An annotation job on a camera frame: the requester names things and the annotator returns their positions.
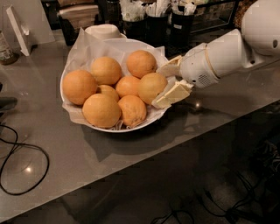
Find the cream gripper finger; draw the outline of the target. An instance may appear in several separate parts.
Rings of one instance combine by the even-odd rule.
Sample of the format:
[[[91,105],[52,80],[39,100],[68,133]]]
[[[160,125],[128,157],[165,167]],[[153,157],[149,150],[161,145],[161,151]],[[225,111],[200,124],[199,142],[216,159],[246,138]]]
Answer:
[[[165,77],[171,76],[180,76],[180,64],[182,61],[182,56],[176,56],[175,58],[169,60],[163,66],[157,69],[159,74],[162,74]]]
[[[185,80],[175,80],[168,83],[151,103],[157,109],[168,109],[172,104],[187,98],[192,92],[193,84]]]

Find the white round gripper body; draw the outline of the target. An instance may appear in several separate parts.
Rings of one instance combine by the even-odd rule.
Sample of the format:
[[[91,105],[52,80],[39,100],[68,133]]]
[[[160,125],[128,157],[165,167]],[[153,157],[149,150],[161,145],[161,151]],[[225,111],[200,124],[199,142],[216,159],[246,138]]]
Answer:
[[[207,44],[202,43],[188,51],[179,66],[181,77],[196,88],[206,88],[219,82],[207,51]]]

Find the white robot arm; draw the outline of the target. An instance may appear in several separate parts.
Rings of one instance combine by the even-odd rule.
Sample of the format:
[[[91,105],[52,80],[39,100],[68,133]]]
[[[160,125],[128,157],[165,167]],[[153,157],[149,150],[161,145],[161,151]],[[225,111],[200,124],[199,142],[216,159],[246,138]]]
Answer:
[[[192,88],[206,88],[236,71],[266,66],[280,58],[280,0],[257,0],[244,13],[241,29],[202,43],[161,66],[171,78],[151,103],[168,109],[188,97]]]

